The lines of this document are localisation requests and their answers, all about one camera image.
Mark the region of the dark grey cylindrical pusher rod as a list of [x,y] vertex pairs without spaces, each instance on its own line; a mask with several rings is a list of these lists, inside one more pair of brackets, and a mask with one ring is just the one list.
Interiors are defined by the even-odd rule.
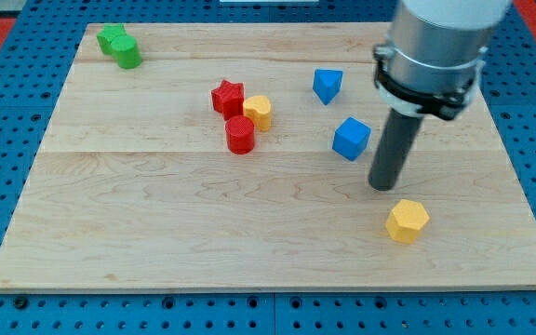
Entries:
[[368,175],[372,188],[389,191],[395,187],[422,120],[390,110]]

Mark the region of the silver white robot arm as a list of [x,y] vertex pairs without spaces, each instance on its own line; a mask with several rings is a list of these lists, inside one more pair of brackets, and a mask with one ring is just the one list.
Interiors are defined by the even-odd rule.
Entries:
[[490,40],[511,0],[399,0],[374,46],[374,85],[390,108],[368,174],[395,187],[422,120],[454,120],[474,99]]

